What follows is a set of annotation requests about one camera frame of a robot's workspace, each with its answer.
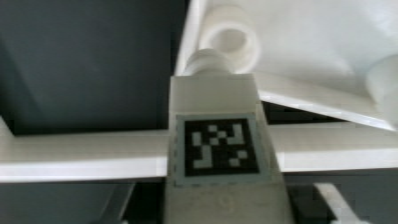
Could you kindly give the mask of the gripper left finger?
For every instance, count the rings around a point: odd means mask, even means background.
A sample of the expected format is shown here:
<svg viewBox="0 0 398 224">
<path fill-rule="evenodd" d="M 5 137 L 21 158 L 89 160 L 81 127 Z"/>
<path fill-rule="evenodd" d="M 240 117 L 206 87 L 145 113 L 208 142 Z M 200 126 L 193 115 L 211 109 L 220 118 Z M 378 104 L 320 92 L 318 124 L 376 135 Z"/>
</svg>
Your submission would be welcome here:
<svg viewBox="0 0 398 224">
<path fill-rule="evenodd" d="M 96 224 L 163 224 L 163 184 L 119 183 Z"/>
</svg>

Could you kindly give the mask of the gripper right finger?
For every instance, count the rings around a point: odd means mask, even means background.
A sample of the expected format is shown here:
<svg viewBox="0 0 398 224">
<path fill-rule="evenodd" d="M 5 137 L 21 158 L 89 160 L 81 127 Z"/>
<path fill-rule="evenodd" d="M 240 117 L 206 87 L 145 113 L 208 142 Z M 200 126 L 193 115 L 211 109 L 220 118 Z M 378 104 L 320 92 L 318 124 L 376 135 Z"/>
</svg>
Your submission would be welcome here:
<svg viewBox="0 0 398 224">
<path fill-rule="evenodd" d="M 353 212 L 332 183 L 288 185 L 296 224 L 371 224 Z"/>
</svg>

